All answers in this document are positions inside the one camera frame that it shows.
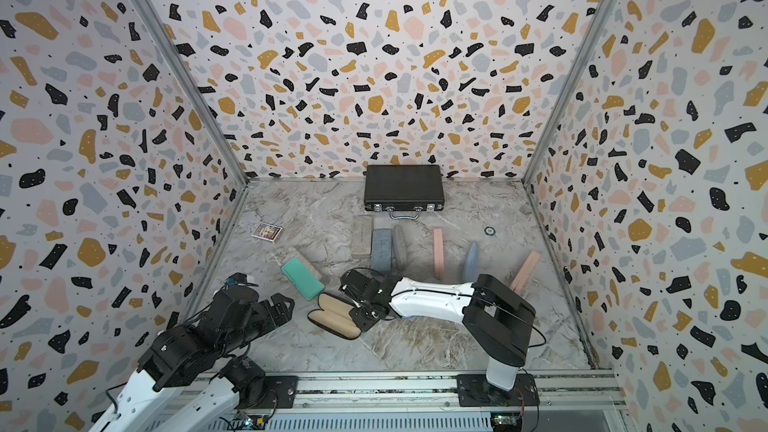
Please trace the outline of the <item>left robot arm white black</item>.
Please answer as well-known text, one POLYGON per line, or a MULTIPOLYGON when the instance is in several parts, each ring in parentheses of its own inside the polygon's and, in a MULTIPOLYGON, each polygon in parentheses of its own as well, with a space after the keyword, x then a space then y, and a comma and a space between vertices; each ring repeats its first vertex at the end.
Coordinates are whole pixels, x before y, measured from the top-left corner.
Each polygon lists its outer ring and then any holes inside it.
POLYGON ((144 431, 166 407, 211 370, 206 387, 165 420, 163 431, 201 431, 216 420, 235 429, 238 414, 265 409, 263 419, 246 416, 247 428, 263 430, 279 409, 293 405, 295 376, 270 378, 248 356, 253 341, 286 325, 295 302, 282 294, 262 300, 248 285, 230 285, 191 319, 160 333, 136 370, 93 425, 95 431, 144 431))

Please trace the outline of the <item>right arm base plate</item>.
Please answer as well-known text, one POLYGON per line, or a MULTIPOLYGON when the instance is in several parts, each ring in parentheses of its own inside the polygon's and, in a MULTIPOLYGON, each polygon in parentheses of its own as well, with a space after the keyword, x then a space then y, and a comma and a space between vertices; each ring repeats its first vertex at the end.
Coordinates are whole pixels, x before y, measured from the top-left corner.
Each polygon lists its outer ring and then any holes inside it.
POLYGON ((530 374, 518 374, 510 391, 490 385, 483 374, 460 374, 456 382, 461 407, 528 407, 540 404, 537 387, 530 374))

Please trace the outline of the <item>grey case mint lining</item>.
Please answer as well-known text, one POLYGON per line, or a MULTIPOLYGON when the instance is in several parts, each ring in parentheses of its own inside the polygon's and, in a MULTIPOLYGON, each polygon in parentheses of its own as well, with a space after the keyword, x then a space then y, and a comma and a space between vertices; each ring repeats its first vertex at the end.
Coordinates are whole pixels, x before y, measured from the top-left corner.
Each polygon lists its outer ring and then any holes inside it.
POLYGON ((375 229, 372 234, 370 267, 384 275, 392 271, 393 242, 390 229, 375 229))

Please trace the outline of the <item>mint green glasses case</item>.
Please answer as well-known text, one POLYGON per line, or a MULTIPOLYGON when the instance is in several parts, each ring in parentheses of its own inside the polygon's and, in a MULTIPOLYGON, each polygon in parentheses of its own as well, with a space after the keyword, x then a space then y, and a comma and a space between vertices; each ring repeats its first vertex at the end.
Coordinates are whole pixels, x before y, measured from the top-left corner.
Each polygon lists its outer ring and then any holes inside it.
POLYGON ((283 264, 281 271, 306 300, 311 300, 324 291, 325 286, 321 280, 298 257, 293 257, 283 264))

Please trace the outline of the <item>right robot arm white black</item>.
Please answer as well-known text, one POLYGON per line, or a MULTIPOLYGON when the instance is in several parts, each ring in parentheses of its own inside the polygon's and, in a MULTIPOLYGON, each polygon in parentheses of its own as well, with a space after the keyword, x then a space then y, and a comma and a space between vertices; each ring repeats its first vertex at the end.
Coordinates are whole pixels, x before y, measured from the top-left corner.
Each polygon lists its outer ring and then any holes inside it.
POLYGON ((438 284, 399 275, 346 271, 340 291, 351 299, 352 321, 362 331, 390 317, 427 317, 464 326, 488 355, 486 381, 511 391, 526 364, 536 311, 496 277, 481 274, 473 282, 438 284))

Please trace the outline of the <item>black case beige lining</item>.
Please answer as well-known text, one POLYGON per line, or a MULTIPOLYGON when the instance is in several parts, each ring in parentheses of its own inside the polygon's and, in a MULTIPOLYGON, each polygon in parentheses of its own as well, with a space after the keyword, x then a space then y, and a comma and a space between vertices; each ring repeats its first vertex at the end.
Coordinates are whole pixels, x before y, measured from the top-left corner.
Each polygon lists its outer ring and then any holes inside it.
POLYGON ((356 307, 346 299, 321 292, 317 296, 317 308, 307 314, 308 320, 337 337, 356 340, 361 329, 354 322, 351 313, 356 307))

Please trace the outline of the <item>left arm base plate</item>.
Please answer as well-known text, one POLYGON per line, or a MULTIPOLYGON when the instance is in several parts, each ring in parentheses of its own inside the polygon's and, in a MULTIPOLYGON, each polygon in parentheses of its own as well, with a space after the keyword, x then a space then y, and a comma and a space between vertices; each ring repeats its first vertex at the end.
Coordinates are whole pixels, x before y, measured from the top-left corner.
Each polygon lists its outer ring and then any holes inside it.
POLYGON ((291 409, 298 381, 295 375, 267 375, 254 379, 239 392, 238 409, 291 409))

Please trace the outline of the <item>pink glasses case grey lining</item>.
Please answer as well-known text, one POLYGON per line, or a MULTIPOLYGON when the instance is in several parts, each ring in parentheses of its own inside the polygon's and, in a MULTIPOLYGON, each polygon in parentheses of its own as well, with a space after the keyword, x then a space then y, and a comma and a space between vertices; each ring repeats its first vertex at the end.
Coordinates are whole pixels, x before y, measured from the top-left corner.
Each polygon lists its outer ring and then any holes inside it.
POLYGON ((445 257, 443 231, 440 228, 433 230, 433 267, 434 276, 442 280, 445 273, 445 257))

